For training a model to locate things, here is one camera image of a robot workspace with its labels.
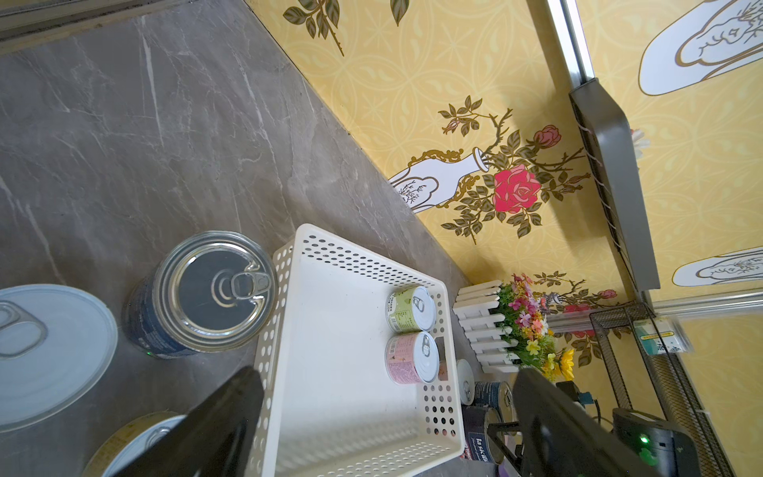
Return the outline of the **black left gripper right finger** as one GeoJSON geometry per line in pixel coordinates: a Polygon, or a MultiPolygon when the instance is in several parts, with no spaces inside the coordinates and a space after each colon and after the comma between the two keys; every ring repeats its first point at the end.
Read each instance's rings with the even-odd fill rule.
{"type": "Polygon", "coordinates": [[[523,435],[523,476],[656,476],[536,369],[522,369],[513,398],[523,435]]]}

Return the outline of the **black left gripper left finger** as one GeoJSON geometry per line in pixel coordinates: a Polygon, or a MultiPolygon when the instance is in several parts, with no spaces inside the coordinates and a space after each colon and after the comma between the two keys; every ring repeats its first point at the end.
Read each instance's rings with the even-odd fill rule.
{"type": "Polygon", "coordinates": [[[264,401],[260,373],[238,370],[119,476],[242,476],[264,401]]]}

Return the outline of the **red black gold-top can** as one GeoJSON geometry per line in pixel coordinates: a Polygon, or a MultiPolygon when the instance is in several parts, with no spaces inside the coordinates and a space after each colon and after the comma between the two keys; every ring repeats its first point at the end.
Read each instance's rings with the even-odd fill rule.
{"type": "Polygon", "coordinates": [[[466,445],[461,457],[471,461],[501,464],[504,454],[488,435],[488,426],[501,422],[498,411],[494,407],[463,405],[462,415],[466,445]]]}

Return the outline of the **yellow label white-top can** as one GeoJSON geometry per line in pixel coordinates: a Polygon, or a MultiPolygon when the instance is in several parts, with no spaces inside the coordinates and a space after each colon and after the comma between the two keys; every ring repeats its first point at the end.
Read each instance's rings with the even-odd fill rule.
{"type": "Polygon", "coordinates": [[[85,477],[113,476],[176,427],[186,415],[159,411],[137,417],[113,433],[91,457],[83,471],[85,477]]]}

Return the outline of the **dark blue silver-top can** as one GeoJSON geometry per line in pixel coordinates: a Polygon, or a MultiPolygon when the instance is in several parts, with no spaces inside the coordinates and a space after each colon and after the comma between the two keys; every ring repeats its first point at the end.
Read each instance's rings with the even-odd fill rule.
{"type": "Polygon", "coordinates": [[[278,292],[275,267],[254,240],[208,231],[183,240],[131,292],[128,340],[159,359],[238,349],[264,328],[278,292]]]}

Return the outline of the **pink label white-top can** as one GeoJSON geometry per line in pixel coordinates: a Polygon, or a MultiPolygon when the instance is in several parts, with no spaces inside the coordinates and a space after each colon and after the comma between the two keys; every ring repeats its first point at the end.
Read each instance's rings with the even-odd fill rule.
{"type": "Polygon", "coordinates": [[[428,332],[397,334],[385,346],[385,368],[399,385],[430,384],[439,374],[440,358],[428,332]]]}

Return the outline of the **pink dotted white-top can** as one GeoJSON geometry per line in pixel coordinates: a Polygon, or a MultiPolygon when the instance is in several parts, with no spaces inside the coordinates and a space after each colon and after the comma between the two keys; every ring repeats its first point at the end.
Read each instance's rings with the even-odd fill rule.
{"type": "Polygon", "coordinates": [[[1,431],[31,427],[84,396],[105,374],[116,320],[95,296],[69,286],[1,290],[1,431]]]}

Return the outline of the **green label white-top can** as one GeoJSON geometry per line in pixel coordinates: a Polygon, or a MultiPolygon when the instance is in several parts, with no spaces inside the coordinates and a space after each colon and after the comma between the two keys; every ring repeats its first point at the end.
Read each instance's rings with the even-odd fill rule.
{"type": "Polygon", "coordinates": [[[415,286],[392,293],[385,315],[395,333],[429,332],[435,325],[436,308],[427,289],[415,286]]]}

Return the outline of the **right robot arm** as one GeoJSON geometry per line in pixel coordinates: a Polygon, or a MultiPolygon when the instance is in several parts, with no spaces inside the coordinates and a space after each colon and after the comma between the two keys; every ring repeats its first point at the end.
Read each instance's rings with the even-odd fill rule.
{"type": "Polygon", "coordinates": [[[612,423],[615,435],[662,476],[701,476],[695,441],[679,425],[621,407],[612,423]]]}

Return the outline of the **white perforated plastic basket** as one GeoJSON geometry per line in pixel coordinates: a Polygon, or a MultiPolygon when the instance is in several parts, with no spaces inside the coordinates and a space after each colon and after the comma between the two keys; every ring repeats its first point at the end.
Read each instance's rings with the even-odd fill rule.
{"type": "Polygon", "coordinates": [[[446,285],[316,226],[273,256],[279,286],[254,367],[264,399],[246,474],[414,476],[465,447],[446,285]],[[402,385],[385,368],[389,296],[424,287],[435,306],[434,367],[402,385]]]}

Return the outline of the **white picket flower box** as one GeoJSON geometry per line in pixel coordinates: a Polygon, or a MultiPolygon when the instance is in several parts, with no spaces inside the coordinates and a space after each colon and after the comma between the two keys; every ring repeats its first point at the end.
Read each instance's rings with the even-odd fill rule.
{"type": "Polygon", "coordinates": [[[548,298],[534,280],[515,274],[461,288],[453,311],[485,375],[508,375],[531,368],[552,382],[574,379],[574,354],[558,348],[548,324],[548,298]]]}

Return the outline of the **grey wall shelf tray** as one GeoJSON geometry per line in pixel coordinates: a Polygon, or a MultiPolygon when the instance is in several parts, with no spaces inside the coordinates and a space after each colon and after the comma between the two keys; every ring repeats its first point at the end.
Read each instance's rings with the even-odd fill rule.
{"type": "Polygon", "coordinates": [[[610,242],[637,293],[661,287],[628,119],[597,79],[569,94],[610,242]]]}

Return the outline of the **aluminium corner frame post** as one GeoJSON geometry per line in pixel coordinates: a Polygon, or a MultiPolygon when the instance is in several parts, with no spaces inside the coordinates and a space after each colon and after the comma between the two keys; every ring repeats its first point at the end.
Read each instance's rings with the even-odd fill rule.
{"type": "Polygon", "coordinates": [[[576,89],[594,80],[596,75],[577,2],[546,0],[546,9],[550,14],[571,86],[576,89]]]}

